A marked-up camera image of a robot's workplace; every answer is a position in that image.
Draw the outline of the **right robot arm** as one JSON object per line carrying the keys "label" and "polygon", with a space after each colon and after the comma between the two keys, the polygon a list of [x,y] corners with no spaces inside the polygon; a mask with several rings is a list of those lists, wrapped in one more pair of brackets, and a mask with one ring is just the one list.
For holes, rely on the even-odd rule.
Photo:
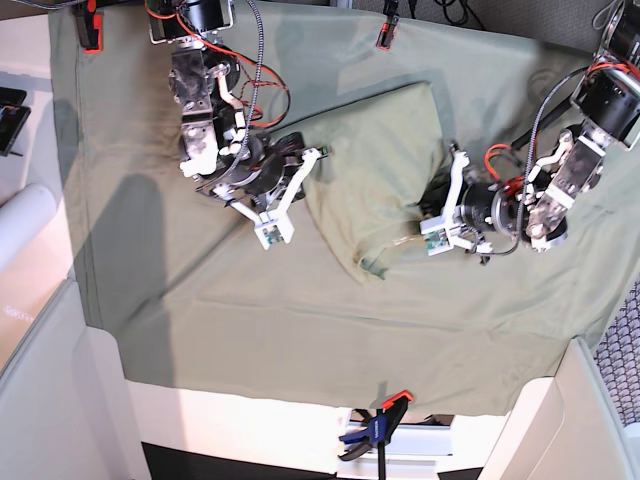
{"label": "right robot arm", "polygon": [[282,77],[261,56],[250,58],[224,43],[235,23],[231,1],[148,1],[150,36],[175,45],[169,88],[181,109],[180,170],[197,192],[231,205],[248,200],[259,212],[282,198],[301,168],[302,136],[274,140],[258,105],[261,90],[288,96]]}

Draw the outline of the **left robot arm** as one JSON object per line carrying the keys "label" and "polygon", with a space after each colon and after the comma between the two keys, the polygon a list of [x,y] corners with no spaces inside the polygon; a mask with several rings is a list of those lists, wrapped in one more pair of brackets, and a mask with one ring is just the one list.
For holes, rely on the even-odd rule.
{"label": "left robot arm", "polygon": [[639,141],[639,4],[617,1],[593,62],[556,85],[579,81],[552,110],[539,108],[528,133],[487,149],[482,168],[451,144],[448,174],[426,190],[420,233],[429,255],[460,248],[483,263],[498,256],[486,239],[545,252],[567,236],[579,194],[598,184],[607,148]]}

